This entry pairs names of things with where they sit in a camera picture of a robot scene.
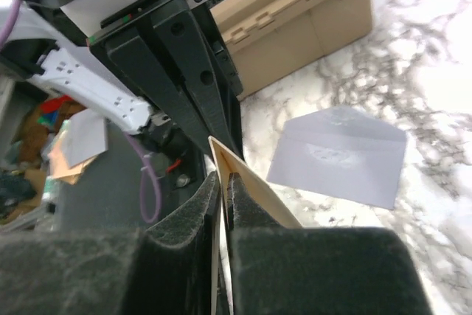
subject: marble table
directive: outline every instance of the marble table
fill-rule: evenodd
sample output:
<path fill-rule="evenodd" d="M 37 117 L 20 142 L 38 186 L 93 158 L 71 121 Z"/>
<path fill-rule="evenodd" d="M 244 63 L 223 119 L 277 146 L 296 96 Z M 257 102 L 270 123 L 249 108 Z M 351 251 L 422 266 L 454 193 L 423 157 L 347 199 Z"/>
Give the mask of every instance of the marble table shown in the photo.
<path fill-rule="evenodd" d="M 304 226 L 394 229 L 437 315 L 472 314 L 471 2 L 372 0 L 370 35 L 242 102 L 246 161 L 263 178 L 290 118 L 346 104 L 406 130 L 393 211 L 271 186 Z"/>

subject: marble tabletop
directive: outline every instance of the marble tabletop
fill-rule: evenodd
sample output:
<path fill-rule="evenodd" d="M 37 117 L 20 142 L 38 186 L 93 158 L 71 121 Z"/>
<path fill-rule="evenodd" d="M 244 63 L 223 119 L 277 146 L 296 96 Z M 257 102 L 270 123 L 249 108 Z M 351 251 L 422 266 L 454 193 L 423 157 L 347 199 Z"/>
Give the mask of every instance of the marble tabletop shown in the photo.
<path fill-rule="evenodd" d="M 268 173 L 283 124 L 352 105 L 409 137 L 395 209 L 275 184 L 304 226 L 402 237 L 438 315 L 472 314 L 472 0 L 372 0 L 370 35 L 242 102 L 244 153 Z"/>

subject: tan toolbox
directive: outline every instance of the tan toolbox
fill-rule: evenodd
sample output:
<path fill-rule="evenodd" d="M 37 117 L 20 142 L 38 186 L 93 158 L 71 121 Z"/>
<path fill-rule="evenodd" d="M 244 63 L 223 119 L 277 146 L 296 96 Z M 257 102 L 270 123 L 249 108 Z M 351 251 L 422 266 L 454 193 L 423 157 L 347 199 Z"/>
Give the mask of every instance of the tan toolbox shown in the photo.
<path fill-rule="evenodd" d="M 252 94 L 372 29 L 370 0 L 222 0 L 212 14 Z"/>

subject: red object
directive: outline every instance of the red object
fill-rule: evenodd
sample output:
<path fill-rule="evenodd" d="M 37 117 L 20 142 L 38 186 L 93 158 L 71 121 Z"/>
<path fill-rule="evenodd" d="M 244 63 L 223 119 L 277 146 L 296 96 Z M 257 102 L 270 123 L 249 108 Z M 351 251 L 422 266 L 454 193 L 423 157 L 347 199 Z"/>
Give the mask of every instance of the red object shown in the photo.
<path fill-rule="evenodd" d="M 69 96 L 63 95 L 56 99 L 44 101 L 41 104 L 40 108 L 44 114 L 50 114 L 51 112 L 57 111 L 60 108 L 60 106 L 66 101 L 73 101 L 73 100 Z"/>
<path fill-rule="evenodd" d="M 178 167 L 181 163 L 182 163 L 182 161 L 180 159 L 177 159 L 176 162 L 174 162 L 171 166 L 169 166 L 167 169 L 165 169 L 165 173 L 171 172 L 176 167 Z"/>

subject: metal bolt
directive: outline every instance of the metal bolt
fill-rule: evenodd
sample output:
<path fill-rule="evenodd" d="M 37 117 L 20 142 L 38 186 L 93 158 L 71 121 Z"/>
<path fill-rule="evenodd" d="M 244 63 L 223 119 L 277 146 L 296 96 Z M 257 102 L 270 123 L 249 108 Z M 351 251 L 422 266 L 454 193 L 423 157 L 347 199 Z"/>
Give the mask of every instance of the metal bolt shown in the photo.
<path fill-rule="evenodd" d="M 190 183 L 190 177 L 183 173 L 177 178 L 176 186 L 178 188 L 181 188 L 181 187 L 187 186 L 189 183 Z"/>

